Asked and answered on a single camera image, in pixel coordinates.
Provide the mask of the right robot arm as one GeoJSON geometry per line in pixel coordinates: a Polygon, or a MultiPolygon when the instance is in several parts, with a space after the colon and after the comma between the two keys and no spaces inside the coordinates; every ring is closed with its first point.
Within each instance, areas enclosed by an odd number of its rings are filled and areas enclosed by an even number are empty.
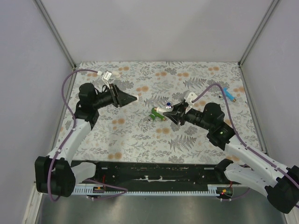
{"type": "Polygon", "coordinates": [[[204,110],[189,109],[186,102],[158,109],[177,125],[189,122],[208,131],[207,138],[224,152],[238,157],[247,167],[223,159],[214,171],[218,183],[237,182],[265,196],[278,211],[288,214],[299,205],[299,168],[283,165],[242,141],[224,122],[219,104],[208,103],[204,110]]]}

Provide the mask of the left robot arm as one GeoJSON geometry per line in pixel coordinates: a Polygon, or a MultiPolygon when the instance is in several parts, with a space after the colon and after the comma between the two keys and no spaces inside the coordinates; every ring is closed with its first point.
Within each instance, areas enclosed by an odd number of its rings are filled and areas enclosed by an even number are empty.
{"type": "Polygon", "coordinates": [[[46,193],[52,201],[69,197],[75,186],[85,180],[99,183],[103,178],[102,170],[91,162],[72,166],[73,157],[82,141],[94,128],[99,109],[109,105],[116,108],[129,105],[138,100],[137,96],[121,91],[117,85],[110,84],[99,92],[92,83],[79,87],[79,101],[72,113],[73,125],[47,156],[39,156],[35,161],[36,189],[46,193]]]}

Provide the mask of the white chrome faucet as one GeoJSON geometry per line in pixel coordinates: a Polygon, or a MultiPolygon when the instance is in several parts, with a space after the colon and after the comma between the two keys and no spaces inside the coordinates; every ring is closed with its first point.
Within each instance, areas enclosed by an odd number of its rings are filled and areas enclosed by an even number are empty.
{"type": "Polygon", "coordinates": [[[161,115],[163,115],[165,112],[171,112],[173,111],[173,103],[168,101],[162,107],[155,108],[155,111],[161,115]]]}

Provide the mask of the white pipe elbow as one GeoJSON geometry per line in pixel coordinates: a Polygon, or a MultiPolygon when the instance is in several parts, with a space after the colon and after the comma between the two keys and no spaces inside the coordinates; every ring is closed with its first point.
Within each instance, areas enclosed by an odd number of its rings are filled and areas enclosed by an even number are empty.
{"type": "Polygon", "coordinates": [[[113,71],[113,72],[112,72],[112,75],[113,75],[115,78],[120,78],[120,77],[121,77],[120,73],[117,72],[117,71],[113,71]]]}

